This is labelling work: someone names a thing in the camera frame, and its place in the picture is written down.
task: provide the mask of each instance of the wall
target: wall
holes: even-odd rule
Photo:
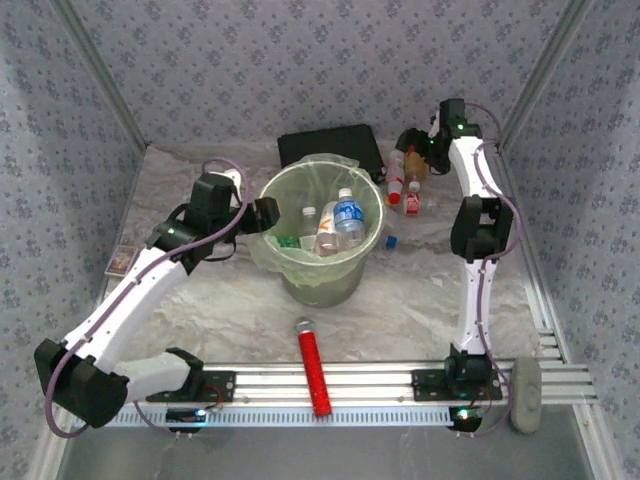
[[[564,1],[77,0],[151,143],[353,122],[396,138],[455,95],[504,118]]]
[[[138,156],[49,4],[0,2],[0,478],[41,426],[33,351],[94,306]]]
[[[640,6],[595,2],[509,158],[574,360],[640,478]]]

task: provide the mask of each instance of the plastic bottle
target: plastic bottle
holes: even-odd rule
[[[313,251],[313,247],[316,244],[317,229],[316,209],[314,207],[304,207],[302,209],[302,225],[300,226],[300,248],[302,250]]]
[[[427,164],[424,163],[424,158],[416,153],[413,145],[409,147],[407,152],[404,174],[406,181],[409,182],[409,191],[418,193],[420,184],[427,178]]]
[[[400,150],[391,150],[389,154],[386,180],[389,203],[397,205],[402,201],[404,185],[404,153]]]
[[[316,233],[316,244],[313,251],[321,257],[328,257],[340,251],[338,232],[333,217],[333,209],[338,202],[329,202],[322,209],[320,225]]]
[[[338,203],[333,208],[338,243],[341,250],[353,250],[364,242],[366,237],[364,216],[358,202],[353,199],[350,188],[338,191]]]

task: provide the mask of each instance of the orange bottle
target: orange bottle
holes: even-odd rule
[[[404,181],[409,185],[411,193],[420,191],[420,184],[427,178],[427,164],[411,145],[404,161]]]

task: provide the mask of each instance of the black box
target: black box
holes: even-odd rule
[[[334,153],[360,162],[376,183],[384,181],[384,163],[369,125],[350,125],[278,138],[282,168],[313,153]]]

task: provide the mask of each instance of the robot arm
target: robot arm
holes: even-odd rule
[[[185,281],[200,261],[213,252],[214,243],[235,242],[238,234],[270,229],[279,219],[277,202],[261,198],[251,203],[237,226],[228,225],[238,215],[240,179],[234,171],[204,173],[196,180],[188,204],[181,205],[158,225],[127,276],[107,299],[64,340],[44,340],[35,361],[46,393],[54,371],[67,356],[56,381],[53,400],[88,425],[108,423],[128,402],[159,392],[184,393],[195,399],[204,386],[203,362],[178,348],[139,361],[118,363],[133,334],[173,287]],[[184,211],[184,218],[178,219]],[[168,252],[193,245],[228,229],[212,242],[168,257]],[[147,272],[143,280],[141,273]],[[100,328],[89,330],[102,320]]]
[[[482,149],[482,132],[478,125],[467,121],[464,100],[441,102],[432,122],[428,133],[407,130],[396,148],[406,151],[409,145],[414,145],[439,174],[448,173],[453,164],[460,180],[463,201],[451,229],[451,250],[462,259],[463,288],[458,327],[445,371],[454,395],[464,398],[492,375],[487,356],[488,317],[498,261],[487,259],[506,249],[513,213],[499,197],[502,192],[493,180]],[[480,289],[482,297],[478,299]]]

